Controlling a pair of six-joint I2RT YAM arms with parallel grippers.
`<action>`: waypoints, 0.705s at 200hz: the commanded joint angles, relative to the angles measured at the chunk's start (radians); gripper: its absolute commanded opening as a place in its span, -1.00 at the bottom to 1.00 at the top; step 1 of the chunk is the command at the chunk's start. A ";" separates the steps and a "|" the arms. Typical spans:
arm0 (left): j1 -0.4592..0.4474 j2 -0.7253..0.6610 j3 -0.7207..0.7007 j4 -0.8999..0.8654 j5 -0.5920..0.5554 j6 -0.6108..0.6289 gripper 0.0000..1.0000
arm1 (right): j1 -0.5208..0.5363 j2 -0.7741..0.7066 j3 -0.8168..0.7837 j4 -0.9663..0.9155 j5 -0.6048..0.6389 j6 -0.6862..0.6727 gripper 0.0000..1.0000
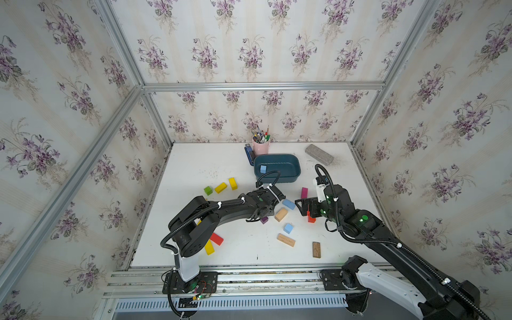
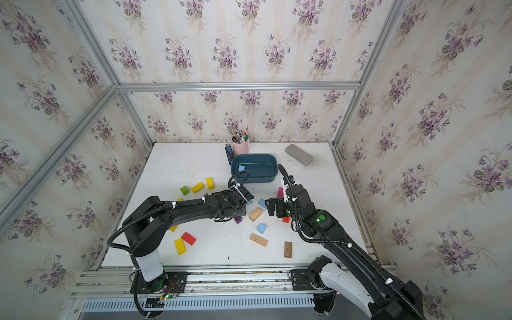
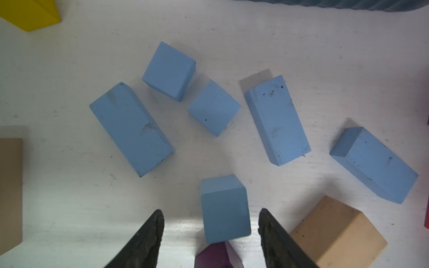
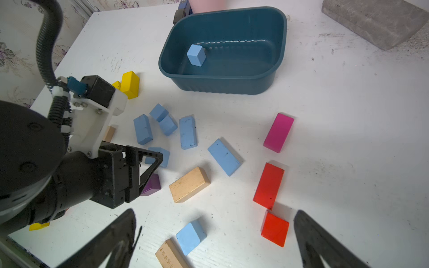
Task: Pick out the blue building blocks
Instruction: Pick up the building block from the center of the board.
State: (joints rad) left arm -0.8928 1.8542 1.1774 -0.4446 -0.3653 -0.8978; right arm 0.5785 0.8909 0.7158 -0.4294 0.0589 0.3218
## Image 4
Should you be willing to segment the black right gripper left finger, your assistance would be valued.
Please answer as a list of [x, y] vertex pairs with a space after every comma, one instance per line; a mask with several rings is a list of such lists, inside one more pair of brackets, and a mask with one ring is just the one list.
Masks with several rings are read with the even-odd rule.
[[128, 268], [140, 238], [136, 235], [136, 216], [127, 209], [102, 232], [59, 266], [61, 268], [98, 268], [108, 260], [108, 268]]

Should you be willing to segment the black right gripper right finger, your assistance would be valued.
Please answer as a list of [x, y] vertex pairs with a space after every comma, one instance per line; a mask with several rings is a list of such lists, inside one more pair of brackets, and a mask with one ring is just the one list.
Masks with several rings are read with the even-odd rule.
[[294, 230], [304, 268], [367, 268], [357, 256], [338, 242], [303, 210], [294, 218]]

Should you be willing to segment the blue long block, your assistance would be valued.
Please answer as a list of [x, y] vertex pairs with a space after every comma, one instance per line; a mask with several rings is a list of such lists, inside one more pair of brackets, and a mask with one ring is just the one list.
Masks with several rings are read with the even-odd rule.
[[198, 146], [196, 123], [193, 116], [183, 117], [179, 120], [181, 148], [183, 150]]
[[228, 176], [231, 176], [241, 166], [241, 161], [220, 139], [217, 139], [208, 148], [208, 151]]
[[147, 115], [141, 115], [134, 119], [137, 143], [145, 145], [153, 140], [153, 133]]

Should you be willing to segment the blue cube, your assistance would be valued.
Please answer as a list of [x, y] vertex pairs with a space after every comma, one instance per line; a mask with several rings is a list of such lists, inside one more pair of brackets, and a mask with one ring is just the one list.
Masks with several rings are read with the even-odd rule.
[[175, 121], [171, 118], [170, 115], [165, 116], [160, 122], [159, 126], [165, 136], [170, 136], [173, 134], [178, 126]]
[[[160, 168], [167, 168], [168, 164], [169, 164], [169, 157], [170, 157], [170, 152], [164, 148], [161, 147], [149, 147], [148, 148], [149, 151], [154, 151], [154, 152], [158, 152], [161, 153], [163, 155], [163, 161], [160, 164]], [[155, 159], [152, 157], [145, 157], [145, 164], [153, 164], [155, 162]]]
[[206, 59], [204, 47], [192, 44], [187, 52], [187, 57], [192, 65], [201, 67]]
[[168, 110], [166, 110], [159, 103], [151, 110], [150, 115], [157, 122], [161, 122], [167, 115], [169, 115]]
[[207, 234], [199, 220], [188, 223], [176, 234], [176, 239], [185, 256], [192, 252], [206, 237]]

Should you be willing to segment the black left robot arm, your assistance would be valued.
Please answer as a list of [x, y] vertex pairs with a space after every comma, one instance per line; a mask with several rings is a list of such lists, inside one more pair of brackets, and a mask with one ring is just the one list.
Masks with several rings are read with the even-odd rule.
[[1, 234], [45, 224], [92, 200], [116, 208], [138, 198], [163, 154], [103, 140], [127, 96], [97, 75], [57, 77], [54, 43], [63, 13], [39, 1], [44, 19], [36, 43], [39, 72], [52, 95], [47, 116], [1, 102]]

